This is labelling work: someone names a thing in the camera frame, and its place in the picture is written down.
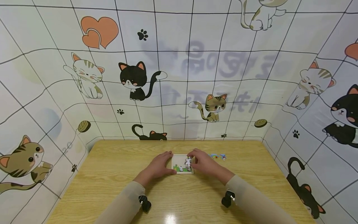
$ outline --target cat wallpaper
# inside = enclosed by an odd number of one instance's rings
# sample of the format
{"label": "cat wallpaper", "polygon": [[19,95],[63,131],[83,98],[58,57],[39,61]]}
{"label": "cat wallpaper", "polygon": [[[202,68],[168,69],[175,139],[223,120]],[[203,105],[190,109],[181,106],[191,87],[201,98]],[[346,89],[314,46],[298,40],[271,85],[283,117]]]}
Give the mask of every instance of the cat wallpaper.
{"label": "cat wallpaper", "polygon": [[357,224],[357,21],[358,0],[0,0],[0,222],[46,223],[120,139],[261,141],[317,223]]}

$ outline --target hand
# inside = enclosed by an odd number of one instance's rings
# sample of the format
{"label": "hand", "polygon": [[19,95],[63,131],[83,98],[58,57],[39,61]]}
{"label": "hand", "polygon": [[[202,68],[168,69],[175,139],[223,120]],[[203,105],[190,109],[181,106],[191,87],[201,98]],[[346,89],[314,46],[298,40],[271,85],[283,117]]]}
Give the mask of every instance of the hand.
{"label": "hand", "polygon": [[150,164],[142,170],[133,181],[140,183],[143,187],[146,187],[149,182],[154,178],[160,178],[168,174],[176,174],[176,170],[168,169],[165,167],[169,158],[173,157],[171,151],[166,151],[157,155],[150,162]]}
{"label": "hand", "polygon": [[226,185],[226,183],[235,176],[233,172],[219,165],[206,152],[200,149],[195,148],[189,152],[187,156],[191,158],[195,157],[194,163],[191,163],[191,167],[205,175],[216,177],[223,185]]}

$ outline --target black and white cartoon cat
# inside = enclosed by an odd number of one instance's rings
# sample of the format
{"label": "black and white cartoon cat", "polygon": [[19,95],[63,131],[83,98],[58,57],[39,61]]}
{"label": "black and white cartoon cat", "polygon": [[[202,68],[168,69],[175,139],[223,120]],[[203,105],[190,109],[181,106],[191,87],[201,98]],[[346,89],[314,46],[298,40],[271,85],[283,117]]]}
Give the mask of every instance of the black and white cartoon cat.
{"label": "black and white cartoon cat", "polygon": [[291,164],[294,161],[298,162],[302,170],[305,169],[305,166],[298,158],[291,157],[287,165],[289,168],[289,174],[286,179],[295,190],[296,194],[300,197],[303,204],[310,208],[312,217],[314,219],[318,219],[319,214],[326,214],[326,211],[317,203],[316,199],[312,195],[312,189],[308,184],[302,184],[301,186],[298,184],[296,177],[291,173]]}
{"label": "black and white cartoon cat", "polygon": [[129,98],[131,100],[145,100],[152,94],[153,85],[155,81],[166,78],[168,75],[165,72],[158,71],[152,75],[150,79],[149,92],[144,94],[142,87],[147,83],[147,74],[145,65],[142,61],[138,62],[136,66],[129,66],[124,63],[118,63],[121,70],[120,79],[124,87],[131,89]]}
{"label": "black and white cartoon cat", "polygon": [[340,144],[358,148],[358,85],[351,86],[346,95],[334,102],[331,114],[337,121],[322,131]]}
{"label": "black and white cartoon cat", "polygon": [[149,133],[149,137],[145,135],[139,135],[135,131],[135,127],[143,128],[140,124],[135,124],[132,126],[133,133],[139,137],[139,140],[166,140],[166,133],[156,133],[155,131],[151,131]]}

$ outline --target person's left hand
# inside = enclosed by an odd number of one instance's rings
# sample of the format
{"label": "person's left hand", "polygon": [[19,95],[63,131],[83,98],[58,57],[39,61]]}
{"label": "person's left hand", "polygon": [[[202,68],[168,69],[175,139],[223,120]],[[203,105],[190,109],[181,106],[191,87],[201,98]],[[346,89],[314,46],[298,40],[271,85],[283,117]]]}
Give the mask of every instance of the person's left hand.
{"label": "person's left hand", "polygon": [[160,178],[168,174],[176,174],[176,170],[168,169],[165,167],[169,158],[173,157],[171,151],[166,151],[157,155],[150,162],[150,164],[142,170],[133,181],[140,183],[143,187],[146,187],[149,182],[154,178]]}

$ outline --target person's right hand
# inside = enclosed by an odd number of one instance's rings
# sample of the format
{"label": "person's right hand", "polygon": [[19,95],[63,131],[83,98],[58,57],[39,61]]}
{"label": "person's right hand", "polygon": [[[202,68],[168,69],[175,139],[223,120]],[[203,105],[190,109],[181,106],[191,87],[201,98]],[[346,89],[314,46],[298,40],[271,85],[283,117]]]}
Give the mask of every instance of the person's right hand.
{"label": "person's right hand", "polygon": [[195,148],[189,152],[187,156],[191,158],[195,157],[194,163],[191,163],[192,168],[208,176],[216,177],[223,185],[226,185],[226,183],[235,176],[233,172],[219,165],[206,152],[200,149]]}

